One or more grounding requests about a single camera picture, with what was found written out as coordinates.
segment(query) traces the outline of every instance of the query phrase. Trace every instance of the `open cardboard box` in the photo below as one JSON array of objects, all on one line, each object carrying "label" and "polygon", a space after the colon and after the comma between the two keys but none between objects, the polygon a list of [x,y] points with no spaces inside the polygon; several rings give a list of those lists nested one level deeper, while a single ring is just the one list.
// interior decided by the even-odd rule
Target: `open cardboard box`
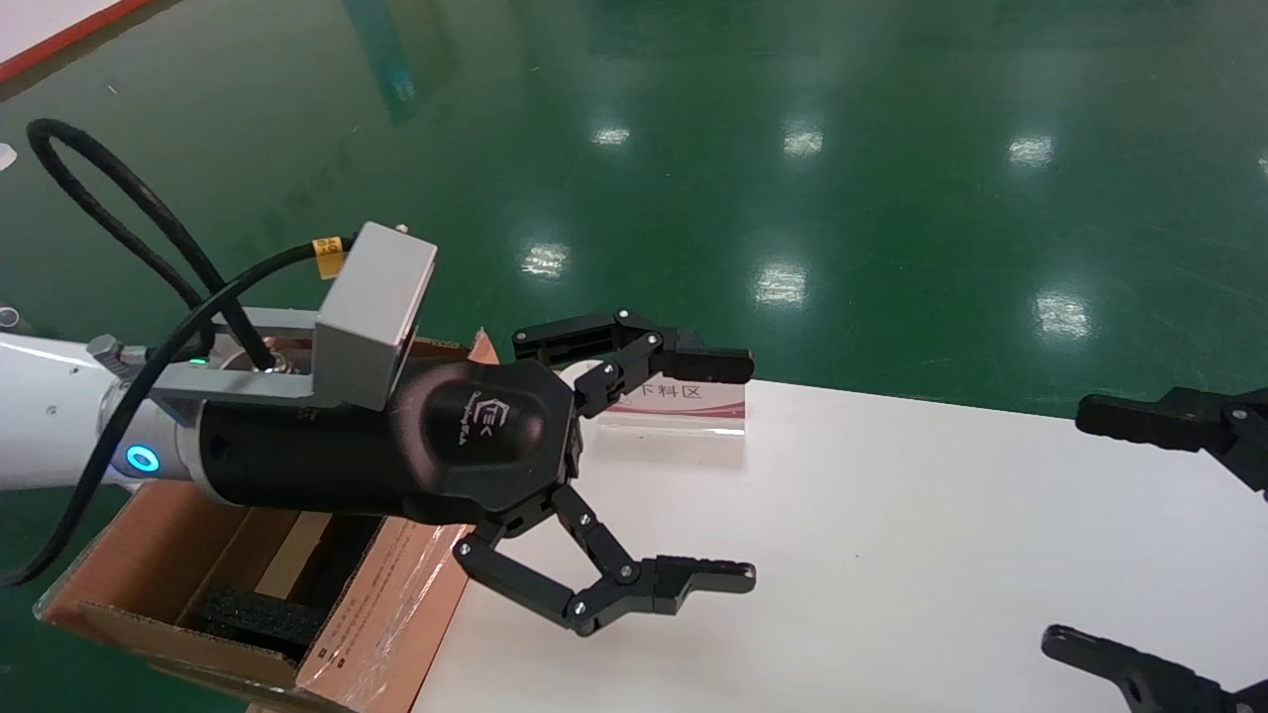
[{"label": "open cardboard box", "polygon": [[[469,351],[418,340],[411,354],[497,363],[483,331]],[[191,483],[152,482],[62,575],[38,615],[279,713],[407,712],[467,585],[450,554],[465,525],[383,519],[299,661],[189,628],[210,586],[285,598],[321,548],[327,520],[232,507]]]}]

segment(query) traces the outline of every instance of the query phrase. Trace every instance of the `white table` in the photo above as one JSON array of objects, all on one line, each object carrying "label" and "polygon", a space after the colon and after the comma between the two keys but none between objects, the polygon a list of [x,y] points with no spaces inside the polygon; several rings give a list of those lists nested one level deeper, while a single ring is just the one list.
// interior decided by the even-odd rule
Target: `white table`
[{"label": "white table", "polygon": [[[748,398],[738,440],[590,424],[577,488],[635,558],[752,561],[756,591],[582,639],[472,584],[415,712],[1125,713],[1040,652],[1052,623],[1229,690],[1268,676],[1268,505],[1210,457],[899,398]],[[596,579],[553,523],[501,548]]]}]

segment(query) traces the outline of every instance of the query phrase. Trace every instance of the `green floor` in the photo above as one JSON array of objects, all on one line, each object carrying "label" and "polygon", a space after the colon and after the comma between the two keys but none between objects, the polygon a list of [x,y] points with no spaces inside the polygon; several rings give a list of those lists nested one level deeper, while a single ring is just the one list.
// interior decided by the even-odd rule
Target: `green floor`
[{"label": "green floor", "polygon": [[[775,381],[1055,416],[1090,391],[1249,389],[1265,33],[1260,0],[179,3],[0,86],[20,154],[0,302],[77,340],[153,341],[183,312],[25,150],[52,115],[226,273],[407,223],[441,246],[430,336],[483,325],[505,348],[629,307]],[[297,268],[249,303],[323,287]],[[65,497],[0,494],[5,566]],[[39,591],[0,591],[0,709],[238,708],[37,627]]]}]

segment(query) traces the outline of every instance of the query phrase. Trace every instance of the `yellow cable label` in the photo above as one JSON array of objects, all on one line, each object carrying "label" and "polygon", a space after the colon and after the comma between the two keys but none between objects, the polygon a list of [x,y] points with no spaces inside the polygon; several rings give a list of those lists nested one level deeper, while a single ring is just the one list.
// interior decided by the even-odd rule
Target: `yellow cable label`
[{"label": "yellow cable label", "polygon": [[313,252],[317,255],[317,274],[323,280],[332,280],[344,269],[344,241],[337,235],[335,237],[322,237],[313,241]]}]

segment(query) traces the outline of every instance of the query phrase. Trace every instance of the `blue indicator light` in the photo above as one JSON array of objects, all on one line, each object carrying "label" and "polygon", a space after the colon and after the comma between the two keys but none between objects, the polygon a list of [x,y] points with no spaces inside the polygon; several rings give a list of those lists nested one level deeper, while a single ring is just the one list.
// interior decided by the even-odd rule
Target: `blue indicator light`
[{"label": "blue indicator light", "polygon": [[145,445],[129,445],[128,464],[142,473],[152,473],[158,469],[158,455]]}]

